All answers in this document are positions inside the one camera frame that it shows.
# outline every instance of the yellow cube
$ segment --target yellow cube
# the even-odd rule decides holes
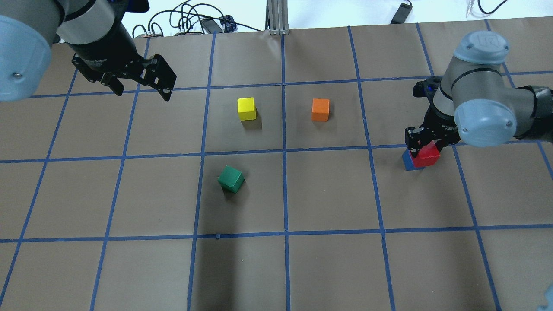
[[[240,121],[255,120],[255,102],[253,97],[238,99],[238,117]]]

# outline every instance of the cube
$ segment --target cube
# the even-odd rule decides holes
[[[238,117],[240,121],[255,120],[255,102],[253,97],[238,99]]]
[[[418,170],[436,164],[440,158],[440,152],[434,141],[421,148],[416,158],[413,158],[411,151],[406,150],[403,153],[403,164],[405,170]]]
[[[236,193],[244,182],[244,175],[242,175],[242,172],[236,168],[232,168],[227,165],[217,181],[221,184],[221,187],[230,192]]]
[[[313,108],[311,109],[311,120],[326,122],[330,115],[329,99],[313,99]]]

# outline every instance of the green cube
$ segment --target green cube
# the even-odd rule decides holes
[[[244,182],[244,175],[236,168],[225,166],[225,169],[221,173],[221,176],[217,179],[221,184],[221,187],[227,189],[230,192],[238,192],[240,186]]]

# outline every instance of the orange cube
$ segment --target orange cube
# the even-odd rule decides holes
[[[326,122],[330,115],[329,99],[313,99],[313,108],[311,109],[311,120]]]

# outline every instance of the robotic arm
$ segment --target robotic arm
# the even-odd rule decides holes
[[[460,139],[476,147],[497,146],[511,137],[552,141],[551,90],[504,86],[499,66],[508,53],[509,43],[501,35],[469,33],[443,78],[431,77],[415,85],[413,96],[426,97],[430,107],[420,127],[405,129],[412,160],[434,142],[440,152]]]
[[[120,96],[119,79],[132,79],[169,101],[175,73],[161,55],[140,56],[121,24],[125,12],[148,9],[147,0],[0,0],[0,101],[35,92],[56,33],[75,51],[72,63],[88,81]]]

